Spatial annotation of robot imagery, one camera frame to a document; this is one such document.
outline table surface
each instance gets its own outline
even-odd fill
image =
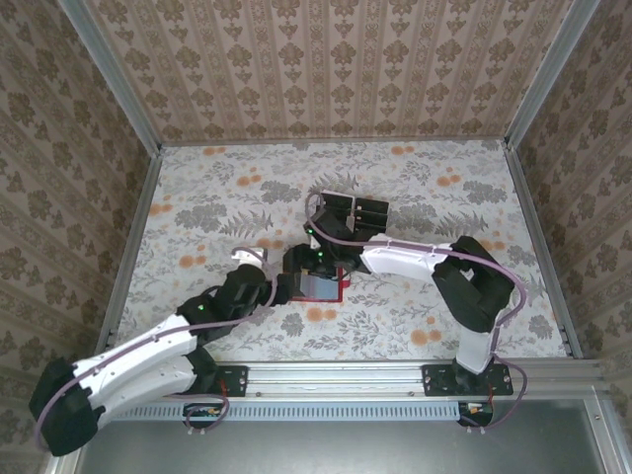
[[[222,284],[232,248],[269,248],[280,271],[306,242],[304,200],[329,190],[390,202],[387,234],[428,244],[471,235],[528,291],[499,354],[564,356],[500,140],[174,147],[163,165],[118,329],[124,342]],[[513,302],[517,300],[514,292]],[[263,309],[207,348],[217,360],[452,358],[458,325],[431,283],[352,275],[342,303]]]

